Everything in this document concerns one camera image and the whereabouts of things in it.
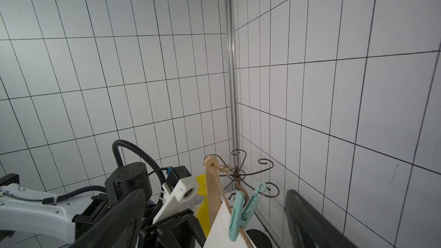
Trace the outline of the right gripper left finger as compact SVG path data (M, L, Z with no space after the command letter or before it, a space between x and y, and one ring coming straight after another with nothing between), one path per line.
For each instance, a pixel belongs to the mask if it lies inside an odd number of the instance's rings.
M139 241L145 212L145 192L137 189L116 206L72 248L135 248Z

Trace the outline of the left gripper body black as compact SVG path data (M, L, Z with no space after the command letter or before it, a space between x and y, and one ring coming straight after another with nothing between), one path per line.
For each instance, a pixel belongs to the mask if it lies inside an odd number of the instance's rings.
M193 210L183 210L140 231L138 248L194 248L201 247L206 236Z

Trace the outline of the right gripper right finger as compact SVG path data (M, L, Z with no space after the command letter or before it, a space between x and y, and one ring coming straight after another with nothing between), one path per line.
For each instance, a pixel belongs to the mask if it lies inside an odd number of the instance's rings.
M356 247L294 189L286 193L285 213L296 248Z

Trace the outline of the white postcard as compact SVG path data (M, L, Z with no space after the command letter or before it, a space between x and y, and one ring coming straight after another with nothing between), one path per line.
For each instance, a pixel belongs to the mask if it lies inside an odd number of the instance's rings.
M231 241L229 238L229 224L231 214L229 213L229 205L222 202L217 217L210 229L209 235L206 239L204 248L255 248L254 243L245 234L243 237L238 234L236 241Z

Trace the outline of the green clothespin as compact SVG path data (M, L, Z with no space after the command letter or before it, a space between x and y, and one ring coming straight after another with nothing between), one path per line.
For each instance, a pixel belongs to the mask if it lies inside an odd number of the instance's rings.
M260 203L260 195L262 195L266 189L266 184L261 182L247 203L245 203L244 193L242 191L236 192L229 225L229 239L232 242L235 242L240 235L245 243L250 246L250 241L245 234L245 229Z

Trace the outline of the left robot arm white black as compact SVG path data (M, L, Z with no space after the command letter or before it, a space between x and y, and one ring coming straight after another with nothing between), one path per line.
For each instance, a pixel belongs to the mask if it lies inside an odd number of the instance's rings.
M1 238L48 235L73 248L193 248L206 243L185 207L199 184L184 166L160 167L135 144L112 144L117 169L104 186L64 195L29 190L20 177L1 178Z

